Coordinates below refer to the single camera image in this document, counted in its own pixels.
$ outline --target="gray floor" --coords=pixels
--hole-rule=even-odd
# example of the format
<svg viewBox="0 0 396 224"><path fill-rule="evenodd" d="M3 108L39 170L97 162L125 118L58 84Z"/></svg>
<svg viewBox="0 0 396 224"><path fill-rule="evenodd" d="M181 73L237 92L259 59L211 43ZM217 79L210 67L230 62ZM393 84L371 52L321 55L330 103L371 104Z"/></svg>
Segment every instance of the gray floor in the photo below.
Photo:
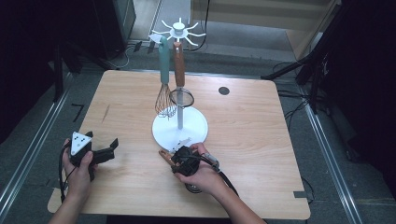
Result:
<svg viewBox="0 0 396 224"><path fill-rule="evenodd" d="M171 0L163 0L163 8L159 11L159 18L169 7ZM220 23L208 26L208 47L201 52L186 52L186 70L193 73L223 74L224 76L240 78L256 78L260 75L268 75L280 69L286 64L283 62L293 61L290 45L284 41L282 31L266 31L269 41L261 44L261 48L268 50L265 56L254 54L251 46L242 46L237 43L246 40L243 34L235 35L233 40L219 42L223 35L216 35L209 32L211 27L221 26ZM230 25L225 25L224 30L231 29ZM223 45L227 50L211 51L212 46ZM129 63L123 66L122 70L158 70L158 54L154 50L148 54L147 49L142 48L138 52L129 50L127 52ZM18 194L9 207L9 210L2 210L2 215L7 213L4 223L45 223L50 219L51 213L47 210L47 203L52 193L52 188L57 186L57 165L59 150L65 138L73 131L77 131L84 119L92 96L103 74L103 70L95 64L81 59L84 67L80 74L70 75L67 80L71 80L70 91L65 98L64 105L59 112L57 119L50 126L48 134L45 135L42 145L37 148L35 161L22 182ZM112 61L114 64L125 64L127 59L121 55ZM275 80L279 91L286 90L299 92L300 87L294 82L296 74L294 71ZM29 114L20 122L14 132L6 142L0 145L0 189L4 190L7 183L11 180L14 172L18 169L19 161L22 161L30 144L35 138L35 133L40 128L40 124L52 107L53 88L49 89ZM294 110L301 102L302 98L280 97L284 113ZM82 113L76 118L79 108L72 104L85 105ZM381 174L367 163L354 163L347 159L346 145L340 138L332 118L319 110L318 119L322 129L329 141L332 153L340 168L347 188L353 196L363 223L396 223L396 202L391 198L389 190L385 185ZM290 124L290 139L293 144L296 159L305 191L308 195L310 204L311 218L308 223L349 223L347 212L343 206L343 200L334 184L331 168L328 166L321 145L312 128L310 119L305 109L298 110L292 117ZM304 223L304 221L293 220L268 220L269 223ZM106 223L106 216L103 215L82 215L78 223Z"/></svg>

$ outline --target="white triangular marker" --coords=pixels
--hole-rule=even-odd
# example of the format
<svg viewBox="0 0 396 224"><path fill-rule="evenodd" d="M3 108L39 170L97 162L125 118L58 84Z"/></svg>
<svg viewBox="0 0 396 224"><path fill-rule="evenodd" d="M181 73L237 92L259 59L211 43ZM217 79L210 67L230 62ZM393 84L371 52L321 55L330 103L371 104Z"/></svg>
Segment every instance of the white triangular marker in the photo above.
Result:
<svg viewBox="0 0 396 224"><path fill-rule="evenodd" d="M87 144L91 142L91 139L91 137L84 134L73 132L72 156L76 155L80 150L87 146Z"/></svg>

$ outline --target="wooden handle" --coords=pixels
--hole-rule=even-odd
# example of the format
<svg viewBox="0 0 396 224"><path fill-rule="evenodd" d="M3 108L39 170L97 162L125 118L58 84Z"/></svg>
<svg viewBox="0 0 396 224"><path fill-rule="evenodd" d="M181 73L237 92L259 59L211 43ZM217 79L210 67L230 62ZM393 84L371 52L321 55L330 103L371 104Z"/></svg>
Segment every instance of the wooden handle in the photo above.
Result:
<svg viewBox="0 0 396 224"><path fill-rule="evenodd" d="M175 60L175 79L178 87L184 87L185 67L183 57L183 47L180 42L174 42L174 60Z"/></svg>

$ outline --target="human hand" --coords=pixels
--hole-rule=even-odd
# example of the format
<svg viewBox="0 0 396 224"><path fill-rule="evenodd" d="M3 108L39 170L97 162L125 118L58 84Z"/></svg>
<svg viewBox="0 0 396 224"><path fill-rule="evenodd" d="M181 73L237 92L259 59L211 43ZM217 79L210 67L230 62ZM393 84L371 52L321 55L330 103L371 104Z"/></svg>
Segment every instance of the human hand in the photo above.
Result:
<svg viewBox="0 0 396 224"><path fill-rule="evenodd" d="M209 153L203 143L196 143L190 146L192 151L198 150L198 154ZM194 175L184 176L181 173L175 173L175 177L181 182L196 186L202 192L215 194L217 190L227 187L221 176L212 168L211 165L200 161L199 169Z"/></svg>
<svg viewBox="0 0 396 224"><path fill-rule="evenodd" d="M66 145L70 140L66 139L64 144ZM69 160L70 147L68 147L63 154L62 161L64 164L64 170L68 182L68 191L66 200L73 200L76 203L83 205L91 193L91 180L88 172L89 165L92 161L93 153L87 152L82 158L80 166L74 166Z"/></svg>

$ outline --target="teal handle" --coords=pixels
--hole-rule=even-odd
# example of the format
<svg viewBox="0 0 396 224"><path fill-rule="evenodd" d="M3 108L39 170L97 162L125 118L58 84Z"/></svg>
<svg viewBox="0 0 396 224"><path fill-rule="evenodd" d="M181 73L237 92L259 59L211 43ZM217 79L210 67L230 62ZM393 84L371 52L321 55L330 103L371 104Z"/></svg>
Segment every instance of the teal handle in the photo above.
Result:
<svg viewBox="0 0 396 224"><path fill-rule="evenodd" d="M161 83L168 84L170 55L169 55L168 40L166 39L165 36L161 37L159 52L160 52Z"/></svg>

